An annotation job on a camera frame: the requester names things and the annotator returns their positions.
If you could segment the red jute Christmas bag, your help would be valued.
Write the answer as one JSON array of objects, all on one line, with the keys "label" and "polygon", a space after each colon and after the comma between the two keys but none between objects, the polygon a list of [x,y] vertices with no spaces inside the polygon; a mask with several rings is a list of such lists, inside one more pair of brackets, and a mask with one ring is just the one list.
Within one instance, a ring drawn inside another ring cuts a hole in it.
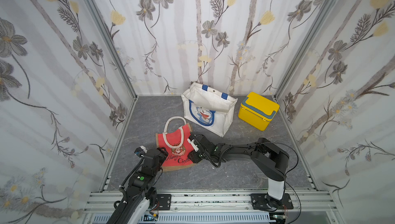
[{"label": "red jute Christmas bag", "polygon": [[[174,132],[168,132],[168,127],[173,120],[182,120],[183,125]],[[180,116],[171,117],[165,124],[164,131],[156,134],[156,146],[163,147],[168,156],[162,165],[164,172],[178,171],[189,168],[194,163],[188,158],[190,152],[194,151],[193,146],[188,141],[192,133],[192,128],[185,118]]]}]

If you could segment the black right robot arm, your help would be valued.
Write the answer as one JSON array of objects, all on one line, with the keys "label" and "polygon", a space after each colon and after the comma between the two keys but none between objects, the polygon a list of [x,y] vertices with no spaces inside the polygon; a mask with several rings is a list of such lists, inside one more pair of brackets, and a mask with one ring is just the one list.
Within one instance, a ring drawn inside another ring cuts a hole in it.
[{"label": "black right robot arm", "polygon": [[188,159],[194,164],[207,160],[219,168],[222,163],[229,161],[253,161],[268,178],[267,193],[262,200],[254,200],[253,206],[268,212],[283,206],[290,155],[277,144],[266,138],[244,145],[213,144],[204,135],[195,134],[190,135],[187,141],[193,147]]}]

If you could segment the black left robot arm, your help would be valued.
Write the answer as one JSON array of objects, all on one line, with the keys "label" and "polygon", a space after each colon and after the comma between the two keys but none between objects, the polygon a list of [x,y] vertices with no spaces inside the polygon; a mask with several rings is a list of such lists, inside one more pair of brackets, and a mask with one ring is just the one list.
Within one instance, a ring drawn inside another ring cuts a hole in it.
[{"label": "black left robot arm", "polygon": [[114,202],[115,211],[108,224],[136,224],[149,208],[156,205],[155,179],[168,152],[163,147],[148,150],[140,146],[134,154],[140,161],[119,186],[122,199]]}]

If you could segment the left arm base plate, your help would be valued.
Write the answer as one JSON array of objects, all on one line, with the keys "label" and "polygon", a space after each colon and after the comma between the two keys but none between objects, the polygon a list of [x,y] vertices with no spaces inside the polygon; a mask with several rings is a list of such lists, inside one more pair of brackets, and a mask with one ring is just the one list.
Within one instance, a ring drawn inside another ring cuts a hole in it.
[{"label": "left arm base plate", "polygon": [[171,208],[171,194],[158,194],[153,210],[155,211],[169,211]]}]

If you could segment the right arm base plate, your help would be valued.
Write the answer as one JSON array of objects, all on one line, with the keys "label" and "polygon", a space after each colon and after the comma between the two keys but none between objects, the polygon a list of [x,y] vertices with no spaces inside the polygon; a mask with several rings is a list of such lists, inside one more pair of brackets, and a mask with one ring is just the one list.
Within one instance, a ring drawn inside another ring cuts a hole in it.
[{"label": "right arm base plate", "polygon": [[254,210],[274,212],[294,209],[290,195],[287,193],[284,193],[282,200],[270,197],[268,194],[251,194],[250,197]]}]

